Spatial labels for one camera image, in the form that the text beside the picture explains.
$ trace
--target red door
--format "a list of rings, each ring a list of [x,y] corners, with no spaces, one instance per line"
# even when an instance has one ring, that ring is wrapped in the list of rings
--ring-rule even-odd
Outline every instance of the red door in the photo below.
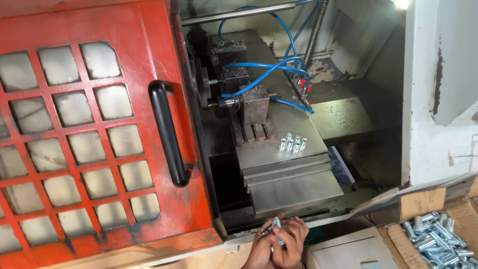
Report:
[[[0,36],[0,267],[211,228],[162,1],[0,19]],[[174,88],[176,134],[193,167],[185,188],[171,182],[155,125],[155,79]]]

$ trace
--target bolt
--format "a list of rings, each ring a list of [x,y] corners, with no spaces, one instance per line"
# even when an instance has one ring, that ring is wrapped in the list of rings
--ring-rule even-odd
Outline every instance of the bolt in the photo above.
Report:
[[[448,218],[448,215],[446,215],[445,213],[441,213],[440,214],[440,218],[438,218],[438,222],[441,224],[441,225],[445,225],[445,222],[446,222],[446,219]]]
[[[429,234],[422,234],[422,235],[419,235],[417,236],[417,242],[422,242],[424,240],[427,240],[428,238],[430,238],[430,235]]]
[[[435,264],[433,264],[434,266],[440,266],[440,265],[443,264],[443,262],[437,256],[435,256],[435,254],[433,254],[429,251],[425,251],[424,253],[427,257],[430,258],[430,261],[435,263]]]
[[[274,217],[272,219],[272,226],[282,228],[281,220],[278,217]],[[285,242],[282,239],[280,239],[279,237],[277,237],[277,244],[280,245],[280,246],[283,246],[283,245],[285,245]]]
[[[272,229],[273,229],[273,228],[274,228],[274,227],[273,227],[272,225],[269,226],[269,227],[267,227],[267,229],[265,229],[265,230],[261,233],[261,236],[262,236],[262,237],[268,236],[268,235],[272,232]]]
[[[436,244],[443,249],[451,250],[451,246],[447,244],[440,236],[438,236],[434,231],[428,231],[428,234],[436,240]]]
[[[454,239],[458,241],[458,244],[460,245],[461,248],[467,247],[467,244],[463,240],[461,240],[461,238],[458,237],[455,233],[453,233],[453,236],[454,236]]]
[[[426,249],[427,247],[431,247],[436,244],[436,240],[433,238],[429,238],[423,242],[415,244],[415,248],[419,251]]]
[[[460,260],[460,258],[458,258],[458,256],[450,255],[448,257],[445,257],[442,262],[443,262],[443,265],[446,266],[446,265],[449,265],[449,264],[456,263],[459,260]]]
[[[439,269],[439,264],[436,261],[430,260],[427,256],[425,256],[423,254],[420,254],[420,255],[425,260],[425,262],[427,263],[427,265],[430,269]]]
[[[456,263],[456,268],[457,269],[475,269],[475,265],[472,264],[471,262],[460,261]]]
[[[279,150],[283,151],[286,145],[287,145],[287,140],[285,138],[281,139],[281,145],[279,146]]]
[[[421,217],[422,217],[422,222],[429,222],[429,221],[438,219],[440,217],[440,214],[438,214],[436,211],[433,211],[431,213],[422,215]]]
[[[468,261],[474,264],[475,266],[478,266],[478,260],[476,260],[475,258],[468,258]]]
[[[448,240],[447,243],[452,246],[460,246],[460,242],[457,240]]]
[[[473,251],[467,249],[456,250],[456,254],[458,257],[473,257],[475,255]]]
[[[427,249],[425,249],[426,251],[430,251],[430,252],[434,252],[435,255],[438,255],[439,253],[443,252],[443,253],[446,253],[444,252],[445,250],[441,247],[429,247]]]
[[[449,232],[453,232],[453,226],[455,225],[455,220],[452,219],[452,218],[447,218],[446,219],[446,224],[445,224],[445,228],[449,231]]]
[[[405,228],[405,231],[408,235],[408,239],[412,241],[413,243],[418,241],[418,238],[415,236],[415,233],[413,232],[412,225],[410,222],[406,221],[403,223],[403,227]]]

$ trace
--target metal part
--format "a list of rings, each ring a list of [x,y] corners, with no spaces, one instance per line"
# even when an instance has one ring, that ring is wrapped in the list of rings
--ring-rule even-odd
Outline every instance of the metal part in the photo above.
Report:
[[[457,261],[459,261],[460,258],[458,256],[455,256],[455,255],[450,255],[448,257],[445,257],[443,259],[443,265],[449,265],[449,264],[454,264],[456,263]]]
[[[222,85],[224,93],[234,93],[239,90],[240,86],[247,85],[249,81],[249,72],[245,67],[221,67],[221,70],[221,74],[217,75],[223,78]]]
[[[241,94],[241,98],[240,113],[244,126],[266,122],[267,110],[269,108],[269,95],[262,84],[256,85]]]
[[[433,252],[433,253],[437,253],[437,252],[444,252],[446,249],[443,249],[441,247],[429,247],[426,249],[426,251],[430,251],[430,252]]]
[[[434,253],[430,251],[425,251],[424,254],[430,259],[430,261],[434,262],[433,264],[432,263],[429,263],[429,264],[433,266],[443,265],[443,262],[441,261],[441,259],[438,258]]]
[[[234,98],[218,98],[217,99],[217,105],[221,109],[232,107],[234,104],[237,104],[237,103],[238,103],[238,99],[234,99]]]
[[[192,86],[202,108],[208,107],[207,100],[211,99],[211,88],[207,68],[201,66],[199,58],[189,60],[192,74]]]
[[[285,139],[287,139],[287,141],[292,140],[292,133],[287,133]]]
[[[475,258],[468,258],[468,261],[474,264],[475,266],[478,266],[478,260],[476,260]]]
[[[307,144],[307,138],[302,138],[302,143],[300,144],[299,150],[303,150],[305,148],[305,145]]]
[[[393,97],[366,78],[314,83],[307,99],[314,111],[330,112],[309,116],[326,145],[357,141],[358,136],[402,123]]]
[[[438,221],[432,221],[432,225],[437,229],[437,231],[447,240],[452,239],[453,235],[441,225]]]
[[[446,225],[445,225],[445,228],[449,231],[449,232],[453,232],[453,226],[455,225],[455,220],[452,219],[452,218],[447,218],[446,219]]]
[[[194,17],[194,18],[187,18],[182,20],[181,24],[183,26],[190,26],[190,25],[202,24],[207,22],[218,22],[222,20],[247,17],[247,16],[252,16],[257,14],[290,10],[294,8],[295,8],[295,2],[287,2],[282,4],[264,6],[264,7],[257,7],[257,8],[251,8],[251,9],[245,9],[245,10],[229,11],[229,12],[216,13],[216,14]]]
[[[244,169],[256,217],[338,199],[343,191],[329,162],[328,155],[322,154]]]
[[[228,248],[225,249],[225,251],[226,251],[227,254],[238,253],[239,252],[239,247],[240,247],[240,245],[233,246],[233,247],[228,247]]]
[[[423,242],[420,242],[420,243],[415,244],[415,248],[420,251],[420,250],[424,250],[424,249],[426,249],[426,248],[428,248],[428,247],[431,247],[431,246],[433,246],[433,245],[435,245],[435,244],[436,244],[436,240],[433,239],[433,238],[429,238],[429,239],[427,239],[427,240],[425,240],[425,241],[423,241]]]
[[[287,139],[285,138],[281,139],[281,145],[279,146],[279,150],[283,151],[286,145],[287,145]]]
[[[473,251],[467,249],[457,250],[456,254],[458,255],[458,257],[473,257],[475,255]]]
[[[475,269],[475,265],[471,262],[459,261],[455,266],[457,269]]]
[[[413,220],[413,228],[420,233],[423,232],[422,216],[415,216]]]
[[[446,222],[446,219],[448,218],[448,215],[445,214],[445,213],[441,213],[440,214],[440,217],[438,218],[438,222],[441,224],[441,225],[445,225],[445,222]]]
[[[261,236],[262,237],[265,237],[265,236],[268,236],[271,232],[272,232],[272,229],[274,228],[274,226],[269,226],[267,227],[267,229],[265,229],[262,233],[261,233]]]
[[[274,217],[272,219],[272,226],[277,228],[282,228],[281,220],[278,217]],[[284,246],[285,242],[280,237],[277,237],[277,244],[279,246]]]
[[[436,244],[439,245],[442,249],[451,250],[451,246],[447,244],[437,233],[434,231],[428,231],[428,234],[435,239]]]
[[[455,233],[453,233],[453,238],[454,238],[456,241],[458,241],[458,243],[460,244],[460,247],[461,247],[461,248],[467,247],[467,244],[466,244],[463,240],[461,240],[461,238],[458,237]]]
[[[422,215],[422,221],[425,223],[425,222],[429,222],[429,221],[436,220],[436,219],[438,219],[439,217],[440,217],[440,214],[438,214],[437,212],[433,211],[433,212],[431,212],[431,213]]]
[[[294,141],[293,141],[293,140],[289,140],[289,141],[287,142],[287,151],[291,151],[292,148],[293,148],[293,146],[294,146]]]
[[[415,236],[415,233],[413,232],[412,224],[408,221],[403,223],[403,226],[405,227],[405,231],[407,233],[408,239],[412,241],[413,243],[418,241],[418,238]]]
[[[312,32],[310,34],[309,43],[307,44],[307,49],[305,50],[304,70],[307,70],[307,64],[309,63],[310,58],[312,56],[312,52],[315,48],[315,43],[317,41],[317,37],[319,36],[320,27],[322,26],[322,21],[324,20],[328,3],[329,0],[322,0],[319,6],[319,10],[317,11],[317,15],[315,16],[315,22],[312,28]]]
[[[459,246],[460,245],[460,242],[458,242],[458,240],[448,240],[447,243],[449,245],[453,245],[453,246]]]
[[[230,63],[247,63],[247,46],[244,42],[219,39],[212,42],[211,58],[216,75],[220,75],[223,66]]]
[[[421,242],[421,241],[424,241],[428,238],[430,238],[431,236],[429,234],[421,234],[419,236],[417,236],[417,242]]]
[[[294,147],[293,147],[292,150],[294,151],[294,153],[297,153],[297,152],[299,152],[299,148],[300,148],[300,141],[299,142],[296,141],[294,143]]]

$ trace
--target black handle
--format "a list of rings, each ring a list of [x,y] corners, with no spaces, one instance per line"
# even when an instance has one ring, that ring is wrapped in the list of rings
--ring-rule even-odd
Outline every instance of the black handle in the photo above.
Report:
[[[189,183],[191,172],[184,168],[166,89],[172,91],[172,86],[160,80],[154,80],[148,86],[152,111],[156,119],[156,126],[158,127],[171,180],[176,187],[184,187]]]

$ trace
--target hand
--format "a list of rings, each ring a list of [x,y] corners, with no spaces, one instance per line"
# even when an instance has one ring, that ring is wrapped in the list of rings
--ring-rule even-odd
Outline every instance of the hand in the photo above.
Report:
[[[275,227],[273,232],[285,242],[286,248],[277,244],[277,238],[272,238],[272,263],[276,269],[302,269],[302,251],[304,240],[309,228],[298,217],[282,220],[282,229]]]
[[[268,219],[257,231],[254,241],[252,241],[249,257],[242,269],[274,269],[270,258],[272,240],[275,239],[275,235],[270,233],[266,237],[261,236],[261,233],[271,224],[272,219]]]

